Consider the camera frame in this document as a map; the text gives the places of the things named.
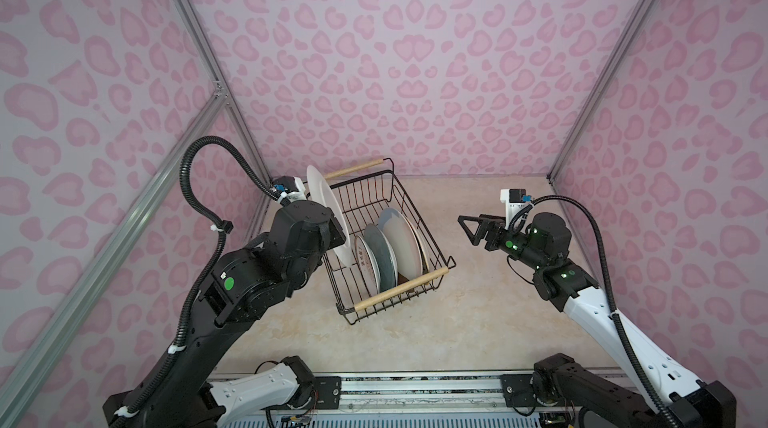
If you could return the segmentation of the pastel abstract pattern plate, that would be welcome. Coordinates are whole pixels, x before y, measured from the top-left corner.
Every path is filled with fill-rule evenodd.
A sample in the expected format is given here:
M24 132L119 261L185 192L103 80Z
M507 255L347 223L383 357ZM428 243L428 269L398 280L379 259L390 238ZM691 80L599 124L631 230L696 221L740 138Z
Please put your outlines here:
M396 209L386 208L380 213L377 226L393 249L398 274L407 280L421 277L422 251L409 221Z

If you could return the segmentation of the grey-blue plate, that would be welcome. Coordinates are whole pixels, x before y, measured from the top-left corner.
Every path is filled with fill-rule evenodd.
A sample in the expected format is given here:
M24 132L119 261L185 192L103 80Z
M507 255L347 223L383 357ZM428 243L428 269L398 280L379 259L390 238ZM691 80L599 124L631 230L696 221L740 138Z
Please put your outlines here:
M398 271L394 251L383 234L375 225L368 225L363 231L363 238L373 252L380 274L379 292L383 293L397 286Z

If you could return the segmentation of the white grid pattern plate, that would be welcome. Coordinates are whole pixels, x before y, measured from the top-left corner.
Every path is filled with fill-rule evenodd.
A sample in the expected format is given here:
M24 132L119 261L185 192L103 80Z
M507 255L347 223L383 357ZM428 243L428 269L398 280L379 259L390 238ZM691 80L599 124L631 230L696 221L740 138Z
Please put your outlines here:
M340 202L334 195L326 178L315 166L307 167L306 177L311 199L321 205L327 214L332 217L330 222L332 230L344 238L341 244L333 248L333 253L343 267L352 267L356 259L352 250L349 225L343 214Z

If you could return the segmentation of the white star cartoon plate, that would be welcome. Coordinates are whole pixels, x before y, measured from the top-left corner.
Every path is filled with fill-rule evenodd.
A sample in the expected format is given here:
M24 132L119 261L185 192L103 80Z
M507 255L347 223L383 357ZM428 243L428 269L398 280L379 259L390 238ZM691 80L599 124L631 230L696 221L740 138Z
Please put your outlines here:
M420 250L420 256L421 256L421 263L422 263L422 273L427 274L430 272L430 261L427 253L427 244L424 241L421 233L418 230L418 227L416 224L412 223L411 228L413 230L414 236L416 237L416 240L418 242L418 247Z

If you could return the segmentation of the white plate orange sunburst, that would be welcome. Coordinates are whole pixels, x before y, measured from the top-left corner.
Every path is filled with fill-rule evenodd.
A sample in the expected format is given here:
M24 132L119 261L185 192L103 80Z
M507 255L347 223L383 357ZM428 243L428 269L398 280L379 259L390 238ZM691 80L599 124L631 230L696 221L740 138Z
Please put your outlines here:
M368 244L360 235L355 237L354 246L358 266L360 268L368 296L372 297L377 295L379 293L380 274L375 256Z

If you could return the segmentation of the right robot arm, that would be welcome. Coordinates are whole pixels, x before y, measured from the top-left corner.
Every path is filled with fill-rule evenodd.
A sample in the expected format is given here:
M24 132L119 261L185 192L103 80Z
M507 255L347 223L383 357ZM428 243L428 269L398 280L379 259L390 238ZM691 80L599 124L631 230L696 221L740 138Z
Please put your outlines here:
M465 232L473 245L500 250L531 268L539 296L588 333L635 387L623 388L556 354L534 365L540 403L566 399L616 427L735 426L737 401L727 387L703 381L610 309L598 282L569 258L571 232L560 216L539 213L519 232L496 216L461 216L458 222L463 228L476 224Z

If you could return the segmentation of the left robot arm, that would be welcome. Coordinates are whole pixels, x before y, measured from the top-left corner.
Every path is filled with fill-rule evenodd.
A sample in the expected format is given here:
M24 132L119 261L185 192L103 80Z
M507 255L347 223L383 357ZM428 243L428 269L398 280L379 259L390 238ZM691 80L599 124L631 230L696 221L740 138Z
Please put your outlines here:
M325 253L347 240L340 219L314 201L280 208L269 231L220 254L193 284L177 334L149 374L103 405L111 427L215 427L233 399L208 378L229 348L267 310L302 289Z

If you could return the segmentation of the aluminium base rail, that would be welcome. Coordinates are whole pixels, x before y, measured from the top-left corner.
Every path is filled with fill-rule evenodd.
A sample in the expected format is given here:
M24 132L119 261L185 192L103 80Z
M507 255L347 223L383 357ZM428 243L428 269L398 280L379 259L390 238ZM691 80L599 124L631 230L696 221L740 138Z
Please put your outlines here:
M529 373L396 372L316 377L297 357L249 377L204 382L193 390L205 422L227 424L258 411L415 409L431 405L504 405L521 416L540 407L581 407L615 426L639 427L655 416L643 387L617 385L557 354Z

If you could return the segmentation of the aluminium frame strut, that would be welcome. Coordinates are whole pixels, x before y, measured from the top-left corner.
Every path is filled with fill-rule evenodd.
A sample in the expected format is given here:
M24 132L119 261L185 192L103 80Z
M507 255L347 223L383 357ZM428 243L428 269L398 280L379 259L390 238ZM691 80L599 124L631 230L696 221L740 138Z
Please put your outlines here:
M41 334L21 357L1 390L1 425L16 426L66 352L80 327L106 290L117 269L127 259L178 177L180 160L194 139L207 133L228 102L214 93L160 164L155 175L135 199L118 227L86 267L70 293L44 326Z

